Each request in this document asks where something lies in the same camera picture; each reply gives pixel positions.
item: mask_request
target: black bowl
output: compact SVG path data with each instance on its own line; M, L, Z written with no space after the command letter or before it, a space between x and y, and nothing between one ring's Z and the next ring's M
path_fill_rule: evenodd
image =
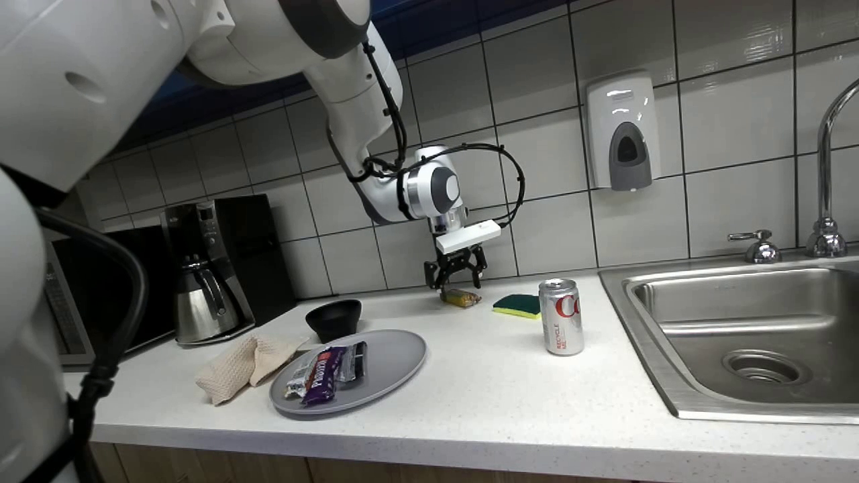
M337 300L306 314L306 324L319 334L322 343L353 334L361 320L361 300Z

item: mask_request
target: black coffee machine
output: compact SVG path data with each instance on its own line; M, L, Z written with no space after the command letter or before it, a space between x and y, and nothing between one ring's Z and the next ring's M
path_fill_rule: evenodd
M170 207L166 237L184 267L184 345L233 338L299 302L267 195Z

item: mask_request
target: kitchen counter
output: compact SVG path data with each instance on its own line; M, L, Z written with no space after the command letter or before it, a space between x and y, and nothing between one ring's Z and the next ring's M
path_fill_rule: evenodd
M414 330L431 359L400 392L322 420L279 416L272 383L208 404L193 379L229 343L170 340L123 363L94 440L636 481L856 481L859 427L675 418L598 277L578 285L585 324L578 357L550 357L538 320L492 310L508 293L538 293L538 282L492 285L476 308L441 305L436 293L361 298L361 330ZM312 340L303 316L315 305L302 302L255 332ZM64 375L72 395L79 381L80 373Z

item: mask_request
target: soda can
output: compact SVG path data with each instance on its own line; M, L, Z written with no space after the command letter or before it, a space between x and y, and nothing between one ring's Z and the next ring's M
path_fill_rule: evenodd
M547 355L573 357L585 348L580 289L573 279L539 282L539 314Z

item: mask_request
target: stainless steel sink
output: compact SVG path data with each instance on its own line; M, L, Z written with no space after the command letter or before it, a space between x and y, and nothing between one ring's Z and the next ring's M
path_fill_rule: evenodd
M859 423L859 258L602 282L680 418Z

